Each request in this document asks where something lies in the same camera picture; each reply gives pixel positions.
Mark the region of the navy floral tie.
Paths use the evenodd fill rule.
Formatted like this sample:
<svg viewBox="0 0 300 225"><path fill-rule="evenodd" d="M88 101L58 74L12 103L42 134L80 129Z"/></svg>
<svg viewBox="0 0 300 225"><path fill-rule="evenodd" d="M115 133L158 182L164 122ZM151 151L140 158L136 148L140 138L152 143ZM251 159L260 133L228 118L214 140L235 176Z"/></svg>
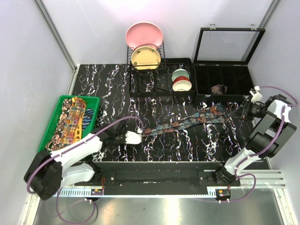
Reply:
<svg viewBox="0 0 300 225"><path fill-rule="evenodd" d="M143 131L142 136L147 137L173 133L199 124L224 124L228 120L228 117L225 116L224 107L222 105L213 105L172 123L147 128Z"/></svg>

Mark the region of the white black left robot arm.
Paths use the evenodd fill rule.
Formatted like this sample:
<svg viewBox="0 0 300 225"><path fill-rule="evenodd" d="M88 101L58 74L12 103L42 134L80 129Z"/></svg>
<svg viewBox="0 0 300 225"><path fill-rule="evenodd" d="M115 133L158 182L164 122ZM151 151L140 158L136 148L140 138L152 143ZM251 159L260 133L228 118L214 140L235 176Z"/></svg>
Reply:
<svg viewBox="0 0 300 225"><path fill-rule="evenodd" d="M140 134L129 131L123 121L115 121L105 128L94 129L83 139L60 150L38 152L24 175L27 192L47 200L61 188L80 182L95 186L101 181L99 168L81 160L115 144L138 144Z"/></svg>

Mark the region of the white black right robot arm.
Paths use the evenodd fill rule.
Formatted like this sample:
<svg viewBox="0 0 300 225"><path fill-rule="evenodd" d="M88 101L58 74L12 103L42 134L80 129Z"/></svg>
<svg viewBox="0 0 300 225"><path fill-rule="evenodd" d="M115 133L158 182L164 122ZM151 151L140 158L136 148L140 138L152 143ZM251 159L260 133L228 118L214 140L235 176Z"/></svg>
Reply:
<svg viewBox="0 0 300 225"><path fill-rule="evenodd" d="M245 99L238 110L244 120L259 118L245 147L234 157L222 162L212 178L219 186L230 185L243 169L255 161L274 157L297 130L289 120L292 104L281 94L271 96L263 103Z"/></svg>

